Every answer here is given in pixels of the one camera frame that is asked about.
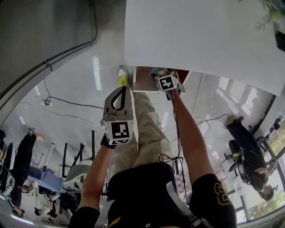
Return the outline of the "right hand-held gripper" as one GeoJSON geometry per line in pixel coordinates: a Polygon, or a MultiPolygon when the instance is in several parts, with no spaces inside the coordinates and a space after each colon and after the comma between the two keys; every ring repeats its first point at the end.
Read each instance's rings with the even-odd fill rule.
{"type": "Polygon", "coordinates": [[[151,76],[156,82],[158,91],[174,90],[179,84],[178,74],[175,71],[167,71],[164,74],[152,73],[151,76]]]}

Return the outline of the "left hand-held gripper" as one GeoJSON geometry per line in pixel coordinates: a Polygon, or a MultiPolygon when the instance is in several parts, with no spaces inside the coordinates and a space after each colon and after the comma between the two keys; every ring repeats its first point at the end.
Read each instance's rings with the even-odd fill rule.
{"type": "Polygon", "coordinates": [[[101,126],[109,145],[126,144],[132,139],[134,116],[130,89],[115,89],[106,99],[101,126]]]}

